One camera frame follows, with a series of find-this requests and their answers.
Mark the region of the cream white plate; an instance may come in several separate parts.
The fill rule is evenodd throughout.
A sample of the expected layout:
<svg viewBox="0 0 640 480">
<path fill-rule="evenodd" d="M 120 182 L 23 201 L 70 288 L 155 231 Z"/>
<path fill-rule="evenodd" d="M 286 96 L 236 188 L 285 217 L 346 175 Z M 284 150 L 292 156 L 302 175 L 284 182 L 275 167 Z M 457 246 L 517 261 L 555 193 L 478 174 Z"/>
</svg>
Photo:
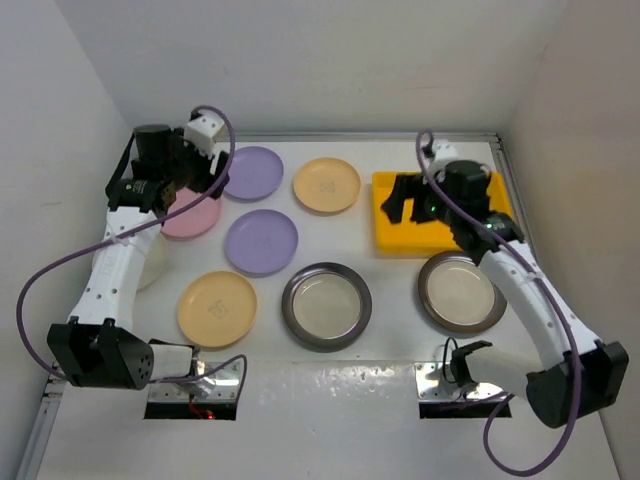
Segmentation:
<svg viewBox="0 0 640 480">
<path fill-rule="evenodd" d="M 102 296 L 133 293 L 157 280 L 167 259 L 166 242 L 155 230 L 120 240 L 108 234 L 105 246 L 93 257 L 85 291 Z"/>
</svg>

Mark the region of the orange plate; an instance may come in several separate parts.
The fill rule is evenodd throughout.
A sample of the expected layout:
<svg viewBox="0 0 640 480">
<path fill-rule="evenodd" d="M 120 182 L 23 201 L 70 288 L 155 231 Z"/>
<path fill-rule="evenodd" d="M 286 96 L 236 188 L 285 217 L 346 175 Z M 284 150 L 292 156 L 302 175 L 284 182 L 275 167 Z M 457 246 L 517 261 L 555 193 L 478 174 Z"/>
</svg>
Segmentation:
<svg viewBox="0 0 640 480">
<path fill-rule="evenodd" d="M 337 214 L 350 208 L 358 199 L 361 179 L 347 161 L 321 157 L 305 163 L 293 179 L 297 200 L 321 214 Z"/>
<path fill-rule="evenodd" d="M 252 284 L 231 271 L 214 271 L 194 280 L 176 309 L 181 332 L 191 342 L 219 349 L 242 339 L 253 327 L 258 298 Z"/>
</svg>

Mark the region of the pink plate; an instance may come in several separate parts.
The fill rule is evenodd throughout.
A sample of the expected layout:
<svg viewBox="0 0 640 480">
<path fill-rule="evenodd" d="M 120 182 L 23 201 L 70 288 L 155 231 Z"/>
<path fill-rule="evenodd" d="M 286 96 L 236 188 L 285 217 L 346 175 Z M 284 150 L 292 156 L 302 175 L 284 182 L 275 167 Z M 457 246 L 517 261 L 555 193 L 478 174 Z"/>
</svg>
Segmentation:
<svg viewBox="0 0 640 480">
<path fill-rule="evenodd" d="M 197 206 L 164 223 L 161 233 L 170 239 L 188 240 L 209 231 L 219 220 L 220 199 L 205 198 Z"/>
</svg>

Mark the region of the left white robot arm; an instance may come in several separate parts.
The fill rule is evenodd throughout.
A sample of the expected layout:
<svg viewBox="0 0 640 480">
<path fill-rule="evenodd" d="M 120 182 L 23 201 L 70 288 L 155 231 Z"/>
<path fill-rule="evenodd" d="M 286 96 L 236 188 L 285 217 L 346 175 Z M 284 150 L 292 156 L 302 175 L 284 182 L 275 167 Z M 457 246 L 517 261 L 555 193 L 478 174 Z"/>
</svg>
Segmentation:
<svg viewBox="0 0 640 480">
<path fill-rule="evenodd" d="M 176 193 L 188 187 L 220 195 L 225 152 L 215 141 L 223 122 L 203 115 L 184 127 L 150 124 L 134 129 L 107 183 L 104 239 L 85 290 L 64 324 L 54 324 L 47 344 L 75 387 L 141 390 L 153 382 L 188 381 L 195 349 L 132 332 L 135 297 L 146 259 Z"/>
</svg>

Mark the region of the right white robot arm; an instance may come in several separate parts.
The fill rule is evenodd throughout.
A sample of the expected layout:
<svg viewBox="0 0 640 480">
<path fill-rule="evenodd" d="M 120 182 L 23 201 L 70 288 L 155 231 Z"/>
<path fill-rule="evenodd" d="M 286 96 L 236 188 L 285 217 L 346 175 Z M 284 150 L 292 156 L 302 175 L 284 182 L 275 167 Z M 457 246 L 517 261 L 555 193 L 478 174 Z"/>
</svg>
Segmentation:
<svg viewBox="0 0 640 480">
<path fill-rule="evenodd" d="M 572 425 L 615 403 L 629 355 L 604 343 L 575 315 L 534 264 L 529 244 L 511 219 L 490 206 L 491 174 L 480 163 L 457 160 L 435 173 L 400 173 L 381 209 L 401 222 L 438 220 L 454 242 L 503 294 L 531 337 L 539 360 L 530 362 L 476 341 L 453 351 L 449 371 L 460 387 L 488 382 L 525 399 L 550 428 Z"/>
</svg>

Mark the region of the steel rimmed plate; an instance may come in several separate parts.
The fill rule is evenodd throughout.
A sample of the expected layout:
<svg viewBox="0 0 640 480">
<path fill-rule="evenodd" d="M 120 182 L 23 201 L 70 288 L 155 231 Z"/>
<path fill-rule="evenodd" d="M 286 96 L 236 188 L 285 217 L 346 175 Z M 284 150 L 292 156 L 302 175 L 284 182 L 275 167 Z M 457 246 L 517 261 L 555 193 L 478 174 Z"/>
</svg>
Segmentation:
<svg viewBox="0 0 640 480">
<path fill-rule="evenodd" d="M 462 252 L 442 252 L 429 258 L 416 285 L 430 318 L 455 333 L 477 334 L 492 328 L 508 305 L 502 292 Z"/>
<path fill-rule="evenodd" d="M 365 280 L 350 267 L 319 262 L 296 272 L 281 297 L 283 321 L 301 344 L 337 351 L 353 344 L 369 325 L 372 296 Z"/>
</svg>

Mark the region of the purple plate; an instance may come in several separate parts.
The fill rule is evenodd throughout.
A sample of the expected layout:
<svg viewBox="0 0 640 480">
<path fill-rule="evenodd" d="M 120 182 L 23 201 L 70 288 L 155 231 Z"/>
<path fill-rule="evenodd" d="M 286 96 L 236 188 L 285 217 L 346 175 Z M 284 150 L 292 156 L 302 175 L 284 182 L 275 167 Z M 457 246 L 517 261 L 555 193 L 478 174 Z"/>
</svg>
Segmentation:
<svg viewBox="0 0 640 480">
<path fill-rule="evenodd" d="M 234 199 L 254 201 L 268 197 L 281 185 L 284 164 L 271 149 L 247 146 L 237 149 L 224 193 Z"/>
<path fill-rule="evenodd" d="M 237 269 L 266 276 L 286 267 L 299 244 L 294 222 L 285 214 L 258 209 L 241 215 L 229 227 L 224 241 L 228 260 Z"/>
</svg>

